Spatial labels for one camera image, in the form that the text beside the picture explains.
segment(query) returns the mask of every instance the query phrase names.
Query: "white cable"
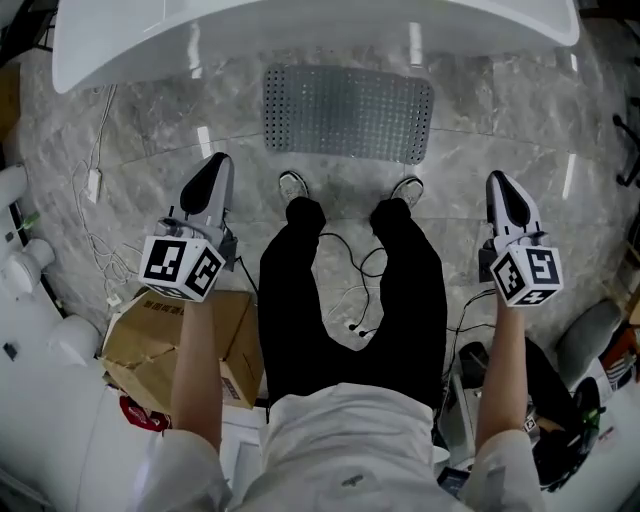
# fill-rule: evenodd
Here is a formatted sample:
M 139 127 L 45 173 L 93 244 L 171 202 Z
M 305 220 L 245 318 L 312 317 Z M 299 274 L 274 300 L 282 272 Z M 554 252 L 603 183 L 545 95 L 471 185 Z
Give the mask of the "white cable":
M 380 287 L 379 287 L 379 286 L 367 286 L 367 289 L 368 289 L 368 290 L 379 290 L 379 289 L 380 289 Z M 340 306 L 342 306 L 342 303 L 344 302 L 345 297 L 346 297 L 347 295 L 349 295 L 349 294 L 350 294 L 352 291 L 354 291 L 354 290 L 364 290 L 364 286 L 362 286 L 362 285 L 360 285 L 360 286 L 354 286 L 354 287 L 352 287 L 352 288 L 349 288 L 346 292 L 344 292 L 344 295 L 343 295 L 343 296 L 342 296 L 342 298 L 338 301 L 338 304 L 336 304 L 336 305 L 331 309 L 331 311 L 329 311 L 329 312 L 325 315 L 325 317 L 322 319 L 322 323 L 323 323 L 323 324 L 326 324 L 326 323 L 327 323 L 327 320 L 329 319 L 329 317 L 330 317 L 331 315 L 333 315 L 333 313 L 335 313 L 335 312 L 336 312 L 336 310 L 337 310 Z
M 111 109 L 111 104 L 113 103 L 113 98 L 116 94 L 117 87 L 118 87 L 117 85 L 112 85 L 111 87 L 109 87 L 109 93 L 107 94 L 107 103 L 105 105 L 104 112 L 100 120 L 100 126 L 98 127 L 98 134 L 96 136 L 96 140 L 94 141 L 93 146 L 91 147 L 91 152 L 89 154 L 89 162 L 87 163 L 87 161 L 85 160 L 80 160 L 76 164 L 75 168 L 73 169 L 73 172 L 71 173 L 71 188 L 73 190 L 73 196 L 76 203 L 76 211 L 78 213 L 78 217 L 80 218 L 80 223 L 82 225 L 82 229 L 87 239 L 87 243 L 89 244 L 89 249 L 91 250 L 91 254 L 93 256 L 93 261 L 96 266 L 96 269 L 102 274 L 102 277 L 104 279 L 103 289 L 107 298 L 111 296 L 111 290 L 113 289 L 112 283 L 115 283 L 116 285 L 125 285 L 129 282 L 129 280 L 132 277 L 137 275 L 137 272 L 131 270 L 126 264 L 126 262 L 124 261 L 124 259 L 122 259 L 122 257 L 119 254 L 117 254 L 116 251 L 120 246 L 116 247 L 116 249 L 111 249 L 109 247 L 109 244 L 107 244 L 102 238 L 100 238 L 95 233 L 92 233 L 91 231 L 89 231 L 89 228 L 87 226 L 87 221 L 84 216 L 84 212 L 82 211 L 81 199 L 82 199 L 83 192 L 86 190 L 88 185 L 89 170 L 92 168 L 97 168 L 100 165 L 100 149 L 102 145 L 102 133 L 104 130 L 104 125 L 107 122 L 107 119 L 109 117 L 109 110 Z M 97 149 L 97 160 L 94 165 L 93 160 L 94 160 L 94 155 L 96 154 L 96 149 Z M 84 175 L 83 186 L 78 192 L 75 185 L 75 178 L 76 178 L 78 169 L 80 168 L 81 165 L 84 165 L 85 167 L 85 175 Z M 106 249 L 106 252 L 101 252 L 100 250 L 98 250 L 97 244 L 102 244 L 102 246 Z M 122 247 L 126 247 L 127 249 L 130 249 L 142 255 L 142 253 L 138 249 L 136 249 L 131 245 L 128 245 L 125 243 L 122 243 L 120 245 Z M 99 258 L 107 258 L 107 261 L 105 263 L 101 263 Z

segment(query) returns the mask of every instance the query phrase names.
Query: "black pants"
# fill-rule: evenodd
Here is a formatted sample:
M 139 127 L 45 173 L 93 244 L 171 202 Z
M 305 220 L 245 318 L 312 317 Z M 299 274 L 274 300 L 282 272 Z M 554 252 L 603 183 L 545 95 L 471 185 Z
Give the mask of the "black pants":
M 447 322 L 442 264 L 406 203 L 382 201 L 371 215 L 388 258 L 380 283 L 384 317 L 358 352 L 336 343 L 322 323 L 311 271 L 326 222 L 320 205 L 296 198 L 286 213 L 288 225 L 260 262 L 258 315 L 270 402 L 349 382 L 440 407 Z

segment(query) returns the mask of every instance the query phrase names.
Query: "forearm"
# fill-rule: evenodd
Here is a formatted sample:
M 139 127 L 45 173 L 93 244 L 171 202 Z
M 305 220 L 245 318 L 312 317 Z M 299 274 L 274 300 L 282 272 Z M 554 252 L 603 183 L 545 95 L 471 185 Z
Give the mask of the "forearm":
M 173 426 L 220 451 L 222 389 L 211 304 L 187 302 L 171 391 Z
M 498 318 L 478 411 L 476 451 L 500 432 L 522 428 L 527 412 L 524 316 L 498 296 Z

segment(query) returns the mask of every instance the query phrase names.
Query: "gray perforated mat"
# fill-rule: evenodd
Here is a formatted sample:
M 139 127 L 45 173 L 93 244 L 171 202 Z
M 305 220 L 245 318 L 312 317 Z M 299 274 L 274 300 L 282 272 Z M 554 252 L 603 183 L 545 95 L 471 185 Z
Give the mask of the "gray perforated mat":
M 427 149 L 426 80 L 336 66 L 274 64 L 264 76 L 269 149 L 415 165 Z

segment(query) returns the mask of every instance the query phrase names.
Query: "person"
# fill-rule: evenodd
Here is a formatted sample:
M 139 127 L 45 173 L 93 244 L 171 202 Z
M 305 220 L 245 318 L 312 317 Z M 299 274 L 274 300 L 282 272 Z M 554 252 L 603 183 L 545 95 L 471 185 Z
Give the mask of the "person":
M 524 320 L 498 296 L 473 471 L 458 501 L 433 473 L 447 304 L 442 265 L 411 219 L 422 182 L 403 180 L 370 218 L 387 252 L 384 317 L 360 351 L 323 325 L 312 265 L 325 217 L 304 180 L 280 178 L 287 225 L 260 266 L 259 334 L 270 421 L 263 472 L 237 510 L 541 511 L 526 414 Z M 138 511 L 222 511 L 222 394 L 210 305 L 188 303 L 172 390 L 174 430 L 148 465 Z

